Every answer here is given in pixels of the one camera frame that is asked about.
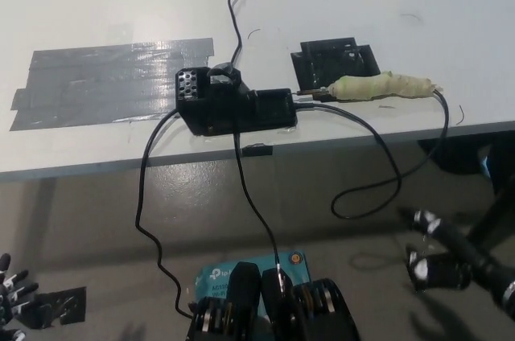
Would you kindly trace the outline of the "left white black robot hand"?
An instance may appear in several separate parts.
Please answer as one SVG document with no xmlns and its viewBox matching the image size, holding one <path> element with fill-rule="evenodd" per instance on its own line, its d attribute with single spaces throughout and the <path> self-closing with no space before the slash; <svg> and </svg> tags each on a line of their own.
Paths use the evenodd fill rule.
<svg viewBox="0 0 515 341">
<path fill-rule="evenodd" d="M 6 325 L 34 306 L 35 303 L 32 300 L 23 301 L 23 298 L 35 292 L 39 284 L 26 282 L 29 276 L 27 269 L 8 277 L 10 263 L 10 254 L 3 253 L 1 255 L 1 340 L 19 341 L 26 338 L 26 333 L 19 329 L 6 329 Z"/>
</svg>

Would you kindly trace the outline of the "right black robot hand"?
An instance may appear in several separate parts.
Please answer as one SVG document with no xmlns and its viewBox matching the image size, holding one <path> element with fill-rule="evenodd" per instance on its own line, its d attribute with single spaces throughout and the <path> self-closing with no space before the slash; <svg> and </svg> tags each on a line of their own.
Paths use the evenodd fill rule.
<svg viewBox="0 0 515 341">
<path fill-rule="evenodd" d="M 416 291 L 465 290 L 471 282 L 488 291 L 494 303 L 514 317 L 514 270 L 480 250 L 453 224 L 421 209 L 403 208 L 400 216 L 411 230 L 439 242 L 447 251 L 423 255 L 406 246 L 406 270 Z"/>
</svg>

